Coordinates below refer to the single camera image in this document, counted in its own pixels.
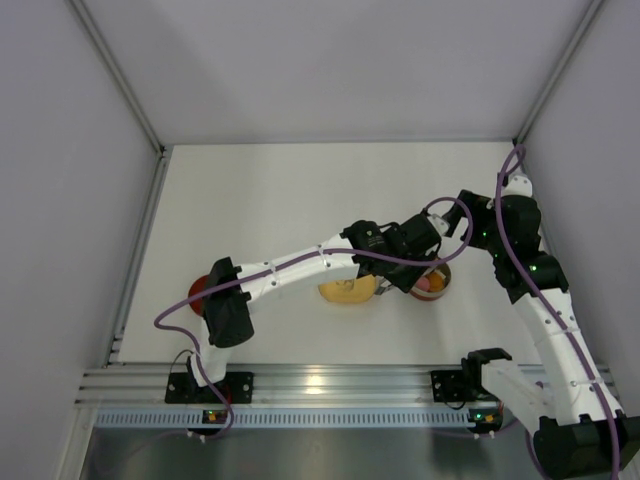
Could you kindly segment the metal tongs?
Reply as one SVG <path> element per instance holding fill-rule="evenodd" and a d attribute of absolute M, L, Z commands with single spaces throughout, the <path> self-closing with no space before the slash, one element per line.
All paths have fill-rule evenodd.
<path fill-rule="evenodd" d="M 389 290 L 392 290 L 393 288 L 394 286 L 390 282 L 388 282 L 385 279 L 382 279 L 377 283 L 374 294 L 381 296 L 381 295 L 384 295 Z"/>

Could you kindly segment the orange fish cookie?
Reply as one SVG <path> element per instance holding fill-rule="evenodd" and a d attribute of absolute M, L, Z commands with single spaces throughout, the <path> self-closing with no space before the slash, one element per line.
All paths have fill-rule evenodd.
<path fill-rule="evenodd" d="M 429 291 L 440 292 L 446 287 L 446 280 L 440 277 L 438 274 L 429 276 Z"/>

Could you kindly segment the red round lid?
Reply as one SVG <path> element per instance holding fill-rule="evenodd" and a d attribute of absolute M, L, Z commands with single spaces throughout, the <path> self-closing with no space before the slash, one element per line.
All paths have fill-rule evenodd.
<path fill-rule="evenodd" d="M 208 280 L 207 275 L 203 275 L 197 278 L 189 288 L 188 296 L 193 297 L 200 294 L 206 288 L 207 280 Z M 191 310 L 199 317 L 203 315 L 203 298 L 202 297 L 191 301 L 189 303 L 189 306 Z"/>

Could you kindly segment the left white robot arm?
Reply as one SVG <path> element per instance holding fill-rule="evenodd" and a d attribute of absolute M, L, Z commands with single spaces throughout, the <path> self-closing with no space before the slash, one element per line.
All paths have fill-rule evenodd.
<path fill-rule="evenodd" d="M 205 338 L 189 359 L 192 385 L 205 388 L 224 379 L 232 350 L 254 335 L 251 315 L 272 301 L 367 275 L 409 292 L 435 260 L 448 229 L 443 218 L 426 213 L 382 226 L 359 220 L 323 243 L 279 259 L 245 265 L 229 257 L 216 261 L 205 287 L 218 290 L 202 300 Z"/>

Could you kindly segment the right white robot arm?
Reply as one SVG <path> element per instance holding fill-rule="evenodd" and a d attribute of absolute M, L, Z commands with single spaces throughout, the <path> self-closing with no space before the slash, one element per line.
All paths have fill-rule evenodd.
<path fill-rule="evenodd" d="M 488 252 L 498 283 L 523 320 L 548 385 L 529 380 L 506 350 L 470 352 L 461 360 L 468 392 L 500 400 L 529 434 L 549 479 L 600 473 L 618 477 L 639 451 L 639 419 L 611 393 L 576 320 L 568 281 L 541 247 L 541 212 L 528 179 L 502 181 L 495 197 L 463 190 L 444 216 L 451 231 Z"/>

